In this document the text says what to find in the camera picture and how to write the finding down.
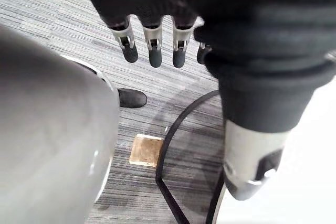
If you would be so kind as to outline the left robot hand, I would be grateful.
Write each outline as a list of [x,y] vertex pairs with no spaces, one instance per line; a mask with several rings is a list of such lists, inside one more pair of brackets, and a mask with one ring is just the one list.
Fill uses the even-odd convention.
[[91,0],[108,27],[128,14],[203,19],[195,40],[210,46],[207,70],[218,80],[226,117],[225,183],[237,200],[277,169],[289,132],[335,63],[335,0]]

